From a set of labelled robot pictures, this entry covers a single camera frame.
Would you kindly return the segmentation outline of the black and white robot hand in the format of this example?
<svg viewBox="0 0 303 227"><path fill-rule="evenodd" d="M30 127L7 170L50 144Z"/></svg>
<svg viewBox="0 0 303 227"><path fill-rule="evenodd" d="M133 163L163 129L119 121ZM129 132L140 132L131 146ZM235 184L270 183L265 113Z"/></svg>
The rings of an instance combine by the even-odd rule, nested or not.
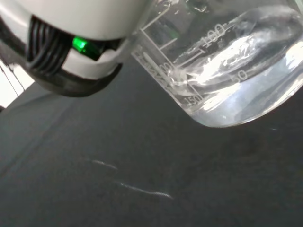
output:
<svg viewBox="0 0 303 227"><path fill-rule="evenodd" d="M0 59L67 97L105 89L131 55L153 0L3 0Z"/></svg>

